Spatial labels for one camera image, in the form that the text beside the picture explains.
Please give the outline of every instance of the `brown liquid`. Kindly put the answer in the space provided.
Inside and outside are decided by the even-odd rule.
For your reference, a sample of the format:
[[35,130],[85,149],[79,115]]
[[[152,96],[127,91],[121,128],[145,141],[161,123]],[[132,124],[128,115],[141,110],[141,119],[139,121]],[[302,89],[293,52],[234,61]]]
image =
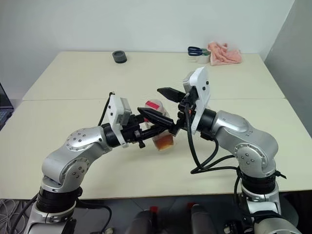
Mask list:
[[159,138],[157,140],[154,140],[155,146],[158,148],[158,150],[165,150],[173,146],[174,139],[171,134],[165,135],[162,138]]

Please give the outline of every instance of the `red label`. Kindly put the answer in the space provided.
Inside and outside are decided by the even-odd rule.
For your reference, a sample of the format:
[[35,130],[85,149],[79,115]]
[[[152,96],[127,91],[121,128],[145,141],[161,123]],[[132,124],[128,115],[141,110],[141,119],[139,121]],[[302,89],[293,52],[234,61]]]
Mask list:
[[155,109],[155,110],[157,110],[157,109],[159,108],[159,105],[157,105],[156,103],[153,103],[153,102],[151,102],[151,101],[147,101],[145,104],[146,104],[147,106],[152,107],[152,108]]

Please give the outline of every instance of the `laptop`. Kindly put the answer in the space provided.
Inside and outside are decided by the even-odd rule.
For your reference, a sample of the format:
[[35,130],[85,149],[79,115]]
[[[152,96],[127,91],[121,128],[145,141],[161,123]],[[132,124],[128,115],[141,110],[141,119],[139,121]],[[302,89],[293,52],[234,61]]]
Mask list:
[[8,118],[12,116],[13,111],[12,103],[0,83],[0,130],[3,128]]

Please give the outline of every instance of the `white wall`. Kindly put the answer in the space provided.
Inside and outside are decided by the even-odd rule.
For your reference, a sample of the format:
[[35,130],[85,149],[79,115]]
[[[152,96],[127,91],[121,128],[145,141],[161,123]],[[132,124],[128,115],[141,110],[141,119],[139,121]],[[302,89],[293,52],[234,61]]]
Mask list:
[[212,40],[265,59],[293,0],[0,0],[0,82],[22,98],[62,50],[185,51]]
[[265,64],[312,136],[312,1],[297,0]]

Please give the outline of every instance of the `blue scissors handle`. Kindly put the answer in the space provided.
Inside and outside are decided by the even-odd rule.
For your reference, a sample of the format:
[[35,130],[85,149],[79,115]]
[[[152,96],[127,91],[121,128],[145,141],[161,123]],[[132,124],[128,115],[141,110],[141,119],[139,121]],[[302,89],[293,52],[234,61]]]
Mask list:
[[202,51],[188,51],[189,56],[201,56],[203,54]]
[[195,46],[189,46],[187,50],[189,56],[201,56],[203,54],[203,50]]
[[189,46],[187,48],[188,51],[202,51],[202,49],[198,48],[198,47],[195,47],[195,46]]

